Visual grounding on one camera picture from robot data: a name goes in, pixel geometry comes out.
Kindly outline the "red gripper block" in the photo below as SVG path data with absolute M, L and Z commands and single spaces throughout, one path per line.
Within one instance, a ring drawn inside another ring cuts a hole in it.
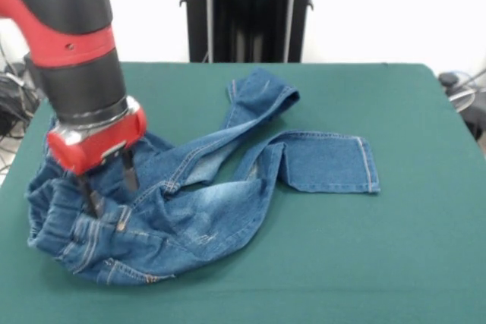
M 50 152 L 59 165 L 76 175 L 85 200 L 87 212 L 95 219 L 102 217 L 101 199 L 91 187 L 87 171 L 105 164 L 113 156 L 121 155 L 124 179 L 131 191 L 139 188 L 134 167 L 132 147 L 147 130 L 147 118 L 139 102 L 132 96 L 126 98 L 128 110 L 109 123 L 88 128 L 75 129 L 57 123 L 47 133 Z

